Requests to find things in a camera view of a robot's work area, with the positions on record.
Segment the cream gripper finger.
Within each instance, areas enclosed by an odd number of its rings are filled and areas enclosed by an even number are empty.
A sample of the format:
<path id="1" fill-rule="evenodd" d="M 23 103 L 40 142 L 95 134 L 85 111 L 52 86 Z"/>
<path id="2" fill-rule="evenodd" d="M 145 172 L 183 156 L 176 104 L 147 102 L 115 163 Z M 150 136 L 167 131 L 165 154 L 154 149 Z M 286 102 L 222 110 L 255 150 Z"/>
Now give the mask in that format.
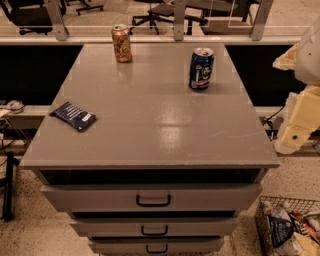
<path id="1" fill-rule="evenodd" d="M 308 85 L 299 94 L 290 93 L 284 110 L 274 148 L 292 154 L 320 127 L 320 87 Z"/>
<path id="2" fill-rule="evenodd" d="M 297 48 L 297 44 L 290 47 L 285 53 L 276 58 L 272 66 L 279 70 L 293 70 L 295 68 Z"/>

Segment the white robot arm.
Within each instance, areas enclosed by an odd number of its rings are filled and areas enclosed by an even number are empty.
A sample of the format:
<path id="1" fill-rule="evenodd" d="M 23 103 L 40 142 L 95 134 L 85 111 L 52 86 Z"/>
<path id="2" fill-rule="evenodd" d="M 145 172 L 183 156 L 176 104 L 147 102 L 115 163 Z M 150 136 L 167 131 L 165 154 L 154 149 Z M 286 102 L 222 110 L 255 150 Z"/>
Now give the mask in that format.
<path id="1" fill-rule="evenodd" d="M 284 120 L 274 142 L 278 153 L 292 154 L 320 127 L 320 18 L 273 66 L 293 70 L 295 78 L 306 85 L 300 93 L 289 94 Z"/>

